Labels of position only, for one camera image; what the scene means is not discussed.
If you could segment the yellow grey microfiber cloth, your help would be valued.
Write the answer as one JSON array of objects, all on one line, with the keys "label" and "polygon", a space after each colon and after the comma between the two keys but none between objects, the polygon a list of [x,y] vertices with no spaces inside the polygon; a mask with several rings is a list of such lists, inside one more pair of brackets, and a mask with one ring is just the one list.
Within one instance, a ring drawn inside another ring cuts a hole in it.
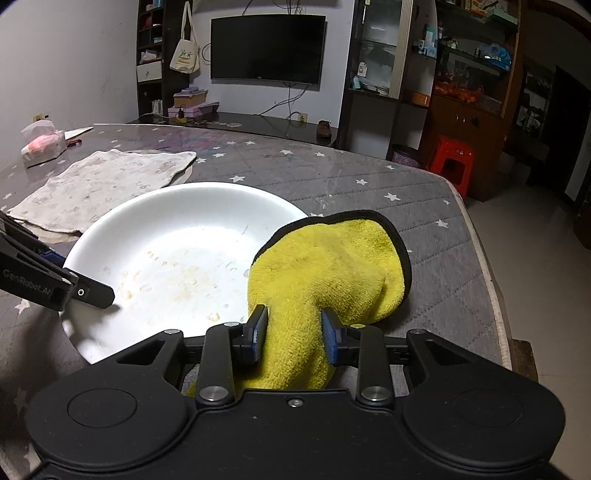
[{"label": "yellow grey microfiber cloth", "polygon": [[249,308],[266,306],[263,356],[236,389],[321,390],[335,369],[322,334],[322,311],[345,326],[374,324],[408,297],[412,265],[394,224],[372,210],[308,217],[277,230],[252,261]]}]

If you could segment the white ceramic bowl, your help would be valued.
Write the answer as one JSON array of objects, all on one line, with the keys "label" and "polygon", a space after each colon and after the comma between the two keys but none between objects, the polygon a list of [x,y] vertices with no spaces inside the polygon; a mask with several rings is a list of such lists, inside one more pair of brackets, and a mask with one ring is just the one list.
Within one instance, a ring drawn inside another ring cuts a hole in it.
[{"label": "white ceramic bowl", "polygon": [[166,187],[102,216],[65,265],[111,287],[100,309],[72,301],[62,327],[96,363],[164,330],[201,336],[249,318],[247,283],[256,253],[281,227],[307,216],[249,186],[199,182]]}]

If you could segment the tissue pack in plastic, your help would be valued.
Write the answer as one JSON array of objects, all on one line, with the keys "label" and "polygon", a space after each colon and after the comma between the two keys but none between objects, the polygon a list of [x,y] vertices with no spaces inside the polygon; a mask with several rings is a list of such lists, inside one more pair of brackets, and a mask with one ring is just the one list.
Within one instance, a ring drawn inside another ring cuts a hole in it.
[{"label": "tissue pack in plastic", "polygon": [[67,148],[65,132],[57,130],[51,120],[38,120],[21,130],[25,142],[21,157],[30,168],[59,157]]}]

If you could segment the red pen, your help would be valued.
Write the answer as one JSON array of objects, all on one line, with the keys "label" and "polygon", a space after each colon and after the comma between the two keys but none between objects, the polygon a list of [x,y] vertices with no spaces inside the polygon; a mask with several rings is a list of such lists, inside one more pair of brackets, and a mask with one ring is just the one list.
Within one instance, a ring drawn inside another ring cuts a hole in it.
[{"label": "red pen", "polygon": [[70,140],[66,141],[67,148],[77,147],[77,146],[80,146],[81,144],[82,144],[82,140],[79,138],[74,138],[74,139],[70,139]]}]

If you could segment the white paper sheet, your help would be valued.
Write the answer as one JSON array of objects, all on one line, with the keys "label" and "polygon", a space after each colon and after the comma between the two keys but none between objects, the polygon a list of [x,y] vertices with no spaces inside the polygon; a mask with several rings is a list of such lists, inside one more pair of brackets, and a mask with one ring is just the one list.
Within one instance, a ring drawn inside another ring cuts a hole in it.
[{"label": "white paper sheet", "polygon": [[70,140],[76,139],[77,137],[79,137],[80,135],[83,135],[86,132],[91,131],[92,129],[93,129],[92,126],[88,126],[88,127],[82,127],[82,128],[68,130],[68,131],[64,132],[64,138],[66,141],[70,141]]}]

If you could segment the red plastic stool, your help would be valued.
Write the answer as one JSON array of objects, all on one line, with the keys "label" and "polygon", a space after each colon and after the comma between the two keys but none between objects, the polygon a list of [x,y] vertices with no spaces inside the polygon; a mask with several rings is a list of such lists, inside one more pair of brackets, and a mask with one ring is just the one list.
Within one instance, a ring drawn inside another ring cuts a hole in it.
[{"label": "red plastic stool", "polygon": [[475,152],[466,142],[440,135],[436,140],[430,171],[447,179],[466,199],[474,160]]}]

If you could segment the stack of boxes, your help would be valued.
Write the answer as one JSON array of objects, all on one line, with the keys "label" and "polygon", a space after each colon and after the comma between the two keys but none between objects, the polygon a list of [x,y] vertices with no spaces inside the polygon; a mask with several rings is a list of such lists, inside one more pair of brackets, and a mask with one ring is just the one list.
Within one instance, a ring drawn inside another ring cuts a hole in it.
[{"label": "stack of boxes", "polygon": [[207,90],[197,87],[187,87],[175,93],[173,105],[167,110],[168,118],[198,120],[216,114],[219,103],[208,101],[207,95]]}]

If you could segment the low black tv bench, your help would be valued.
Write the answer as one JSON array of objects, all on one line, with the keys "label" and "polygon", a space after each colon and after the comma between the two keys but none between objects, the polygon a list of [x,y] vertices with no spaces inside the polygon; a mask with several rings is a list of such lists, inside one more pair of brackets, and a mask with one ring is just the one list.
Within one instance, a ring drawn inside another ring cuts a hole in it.
[{"label": "low black tv bench", "polygon": [[322,146],[341,147],[341,144],[339,144],[338,128],[329,126],[331,134],[329,134],[329,136],[319,136],[318,124],[269,116],[218,112],[205,115],[198,119],[190,118],[185,122],[177,122],[174,117],[167,118],[155,114],[143,114],[137,119],[132,120],[131,124],[147,124],[153,126],[169,125],[235,131]]}]

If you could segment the glass door cabinet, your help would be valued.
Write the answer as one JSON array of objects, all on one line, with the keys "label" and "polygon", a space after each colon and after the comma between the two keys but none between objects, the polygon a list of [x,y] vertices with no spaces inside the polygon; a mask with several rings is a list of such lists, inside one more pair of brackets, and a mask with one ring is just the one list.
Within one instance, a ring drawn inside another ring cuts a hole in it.
[{"label": "glass door cabinet", "polygon": [[349,150],[356,137],[376,136],[386,144],[381,158],[394,159],[394,135],[402,113],[415,1],[353,2],[351,38],[338,137]]}]

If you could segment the canvas tote bag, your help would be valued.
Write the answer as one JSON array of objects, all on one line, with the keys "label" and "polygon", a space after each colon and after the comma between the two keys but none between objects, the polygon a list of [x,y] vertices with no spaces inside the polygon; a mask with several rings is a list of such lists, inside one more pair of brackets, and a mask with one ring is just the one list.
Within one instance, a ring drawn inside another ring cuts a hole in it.
[{"label": "canvas tote bag", "polygon": [[193,74],[200,68],[200,46],[192,22],[192,6],[186,1],[183,7],[180,38],[172,54],[169,69],[183,74]]}]

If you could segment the black flat television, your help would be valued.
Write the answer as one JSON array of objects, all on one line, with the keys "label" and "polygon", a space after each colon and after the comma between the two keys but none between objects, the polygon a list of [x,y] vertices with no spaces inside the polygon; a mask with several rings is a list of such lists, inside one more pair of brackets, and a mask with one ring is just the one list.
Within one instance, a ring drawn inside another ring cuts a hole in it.
[{"label": "black flat television", "polygon": [[211,78],[318,85],[327,19],[260,14],[211,20]]}]

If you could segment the dark wooden display cabinet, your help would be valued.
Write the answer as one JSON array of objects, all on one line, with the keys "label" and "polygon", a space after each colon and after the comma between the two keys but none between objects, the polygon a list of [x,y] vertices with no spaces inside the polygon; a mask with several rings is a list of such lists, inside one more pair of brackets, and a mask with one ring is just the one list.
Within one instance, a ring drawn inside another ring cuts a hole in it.
[{"label": "dark wooden display cabinet", "polygon": [[524,1],[438,1],[434,85],[419,147],[428,166],[441,136],[475,153],[469,196],[491,199],[515,113]]}]

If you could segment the black wall bookshelf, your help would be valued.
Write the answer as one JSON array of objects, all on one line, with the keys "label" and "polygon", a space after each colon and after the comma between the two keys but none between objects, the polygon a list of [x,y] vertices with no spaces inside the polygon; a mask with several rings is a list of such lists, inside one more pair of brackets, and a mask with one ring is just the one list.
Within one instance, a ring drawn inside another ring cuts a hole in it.
[{"label": "black wall bookshelf", "polygon": [[184,1],[140,1],[136,22],[136,82],[139,117],[167,117],[173,96],[189,75],[170,68],[181,37]]}]

